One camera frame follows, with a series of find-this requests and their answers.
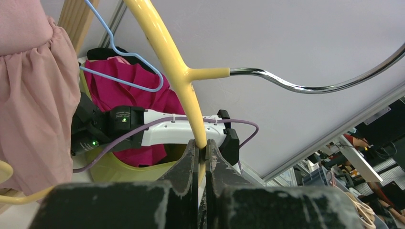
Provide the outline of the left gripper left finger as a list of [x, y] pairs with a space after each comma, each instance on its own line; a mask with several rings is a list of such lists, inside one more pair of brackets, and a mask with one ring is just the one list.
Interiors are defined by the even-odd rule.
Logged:
[[69, 183], [45, 197], [32, 229], [195, 229], [198, 227], [199, 149], [156, 181]]

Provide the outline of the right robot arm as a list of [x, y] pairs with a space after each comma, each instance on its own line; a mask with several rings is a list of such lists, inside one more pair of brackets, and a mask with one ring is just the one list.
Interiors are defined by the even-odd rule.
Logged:
[[[216, 115], [204, 118], [204, 131], [213, 139], [231, 165], [239, 161], [240, 140], [231, 128], [228, 112], [220, 110]], [[135, 129], [140, 131], [119, 143], [114, 141]], [[117, 106], [101, 111], [85, 94], [73, 116], [71, 131], [71, 155], [81, 155], [97, 147], [110, 151], [137, 149], [161, 144], [186, 144], [193, 132], [185, 115], [162, 113], [135, 106]]]

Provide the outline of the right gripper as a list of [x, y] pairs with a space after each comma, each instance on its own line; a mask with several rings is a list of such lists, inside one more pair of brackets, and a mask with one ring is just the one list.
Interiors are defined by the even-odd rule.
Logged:
[[80, 102], [72, 120], [71, 155], [81, 155], [110, 143], [107, 120], [108, 113], [101, 111], [86, 93], [81, 92]]

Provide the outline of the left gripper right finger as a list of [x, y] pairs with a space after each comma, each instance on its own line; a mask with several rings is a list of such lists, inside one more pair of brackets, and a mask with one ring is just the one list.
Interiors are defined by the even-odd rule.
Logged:
[[208, 229], [360, 229], [355, 206], [332, 187], [263, 187], [251, 184], [206, 146]]

